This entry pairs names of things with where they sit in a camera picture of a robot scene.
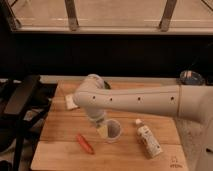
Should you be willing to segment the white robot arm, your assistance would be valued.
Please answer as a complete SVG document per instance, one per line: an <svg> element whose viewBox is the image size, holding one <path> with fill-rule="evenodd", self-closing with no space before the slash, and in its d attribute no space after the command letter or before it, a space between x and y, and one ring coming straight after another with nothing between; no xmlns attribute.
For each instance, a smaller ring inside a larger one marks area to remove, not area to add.
<svg viewBox="0 0 213 171"><path fill-rule="evenodd" d="M170 85L136 89L106 89L104 80L88 75L75 90L73 101L98 122L103 110L180 117L204 126L196 171L213 171L213 86Z"/></svg>

